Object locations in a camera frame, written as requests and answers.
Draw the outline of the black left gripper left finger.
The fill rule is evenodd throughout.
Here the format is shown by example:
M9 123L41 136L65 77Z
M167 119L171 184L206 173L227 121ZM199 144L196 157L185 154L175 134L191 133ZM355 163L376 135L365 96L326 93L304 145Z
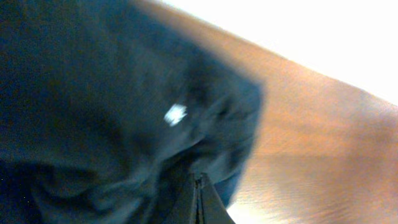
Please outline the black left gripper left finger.
M196 224L197 219L197 184L195 176L190 174L162 224Z

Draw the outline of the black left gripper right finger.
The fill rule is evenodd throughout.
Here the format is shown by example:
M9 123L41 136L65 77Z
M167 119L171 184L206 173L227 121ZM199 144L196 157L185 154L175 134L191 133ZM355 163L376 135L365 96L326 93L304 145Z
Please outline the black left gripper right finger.
M235 224L209 177L202 173L197 181L197 223Z

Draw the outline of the dark green t-shirt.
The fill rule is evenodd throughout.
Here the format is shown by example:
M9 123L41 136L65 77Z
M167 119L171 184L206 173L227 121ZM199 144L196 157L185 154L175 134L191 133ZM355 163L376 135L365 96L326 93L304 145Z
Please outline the dark green t-shirt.
M2 1L1 222L162 223L202 173L226 208L262 100L132 1Z

